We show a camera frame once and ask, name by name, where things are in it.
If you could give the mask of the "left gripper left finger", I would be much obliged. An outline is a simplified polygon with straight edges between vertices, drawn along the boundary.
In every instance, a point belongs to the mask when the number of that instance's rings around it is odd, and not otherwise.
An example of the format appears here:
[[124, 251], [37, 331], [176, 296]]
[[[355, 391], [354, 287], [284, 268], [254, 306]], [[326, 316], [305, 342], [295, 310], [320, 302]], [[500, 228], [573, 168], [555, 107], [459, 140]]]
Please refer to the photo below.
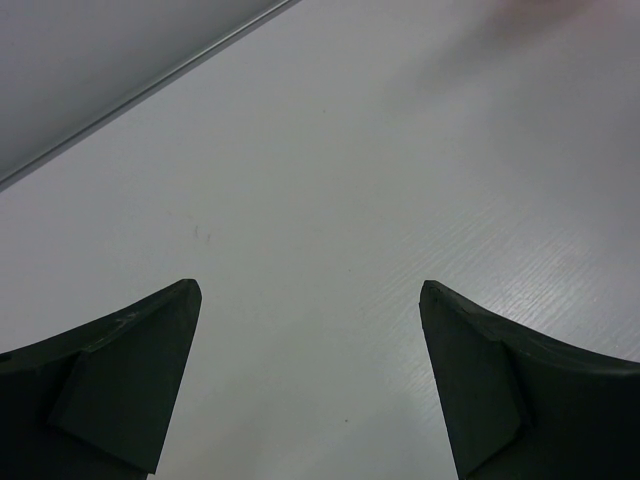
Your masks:
[[155, 474], [202, 303], [194, 279], [1, 355], [4, 479]]

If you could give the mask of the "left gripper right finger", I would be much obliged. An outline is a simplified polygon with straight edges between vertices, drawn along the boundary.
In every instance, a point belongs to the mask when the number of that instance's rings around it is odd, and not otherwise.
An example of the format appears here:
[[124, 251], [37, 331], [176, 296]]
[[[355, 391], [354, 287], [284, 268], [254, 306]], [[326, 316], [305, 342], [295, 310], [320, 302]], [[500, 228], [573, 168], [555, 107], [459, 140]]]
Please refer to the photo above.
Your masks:
[[458, 478], [638, 478], [638, 363], [553, 339], [433, 280], [419, 310]]

